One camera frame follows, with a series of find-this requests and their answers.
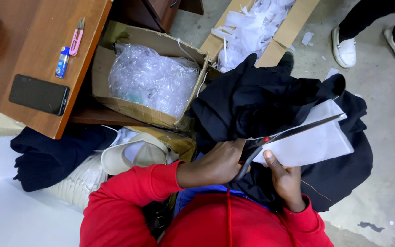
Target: person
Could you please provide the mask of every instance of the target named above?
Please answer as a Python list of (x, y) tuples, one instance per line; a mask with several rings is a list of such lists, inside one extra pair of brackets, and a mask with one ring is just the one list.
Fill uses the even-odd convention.
[(280, 212), (229, 190), (196, 194), (157, 244), (141, 208), (177, 191), (231, 181), (241, 168), (244, 143), (219, 142), (195, 162), (134, 166), (102, 183), (83, 213), (80, 246), (333, 246), (321, 217), (301, 194), (300, 168), (282, 166), (271, 151), (264, 155), (272, 169), (269, 186), (284, 202)]
[[(343, 68), (356, 64), (355, 37), (376, 19), (395, 13), (395, 1), (361, 0), (332, 30), (333, 55)], [(395, 54), (395, 25), (383, 31)]]

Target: scissors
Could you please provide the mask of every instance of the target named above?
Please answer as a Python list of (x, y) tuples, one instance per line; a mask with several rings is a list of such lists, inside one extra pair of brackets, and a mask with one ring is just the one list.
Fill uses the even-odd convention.
[(239, 164), (243, 165), (242, 169), (233, 179), (234, 182), (240, 181), (243, 176), (245, 176), (246, 172), (248, 171), (249, 166), (251, 165), (252, 160), (263, 150), (263, 146), (265, 144), (276, 142), (278, 140), (284, 139), (289, 136), (293, 136), (294, 134), (298, 134), (304, 132), (306, 130), (310, 130), (311, 128), (320, 126), (322, 124), (328, 123), (330, 121), (336, 120), (342, 117), (345, 113), (334, 115), (320, 121), (316, 121), (313, 123), (309, 123), (303, 126), (299, 126), (285, 132), (282, 132), (275, 136), (266, 136), (263, 138), (258, 138), (254, 140), (246, 140), (245, 146), (243, 147), (242, 156), (240, 157)]
[(79, 50), (80, 41), (82, 40), (83, 29), (85, 28), (85, 18), (80, 18), (79, 22), (77, 23), (77, 27), (74, 31), (74, 36), (72, 37), (71, 46), (69, 49), (69, 54), (73, 57), (77, 55), (77, 51)]

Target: beige cap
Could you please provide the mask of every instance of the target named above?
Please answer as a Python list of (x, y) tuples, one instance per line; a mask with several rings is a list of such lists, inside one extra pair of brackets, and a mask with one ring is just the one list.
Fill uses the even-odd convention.
[[(141, 148), (135, 155), (133, 162), (130, 162), (124, 155), (126, 149), (132, 143), (144, 141)], [(168, 149), (161, 141), (149, 133), (140, 133), (117, 146), (110, 147), (103, 151), (101, 155), (101, 166), (110, 175), (117, 175), (128, 171), (133, 166), (147, 167), (152, 164), (167, 164)]]

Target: blue lighter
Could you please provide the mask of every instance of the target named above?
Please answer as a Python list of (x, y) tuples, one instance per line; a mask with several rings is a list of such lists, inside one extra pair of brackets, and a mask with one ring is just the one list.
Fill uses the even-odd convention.
[(59, 57), (58, 67), (56, 69), (55, 76), (62, 78), (65, 76), (66, 66), (69, 61), (69, 47), (62, 47), (61, 55)]

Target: pink thread snips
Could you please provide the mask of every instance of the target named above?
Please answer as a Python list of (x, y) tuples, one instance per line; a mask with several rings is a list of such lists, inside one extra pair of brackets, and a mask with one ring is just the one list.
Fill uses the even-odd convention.
[(77, 51), (79, 50), (79, 45), (80, 41), (82, 40), (82, 35), (83, 35), (83, 28), (85, 27), (85, 18), (83, 17), (79, 19), (79, 22), (77, 23), (77, 27), (75, 28), (74, 31), (74, 36), (72, 37), (71, 41), (71, 46), (69, 49), (69, 54), (73, 57), (77, 55)]

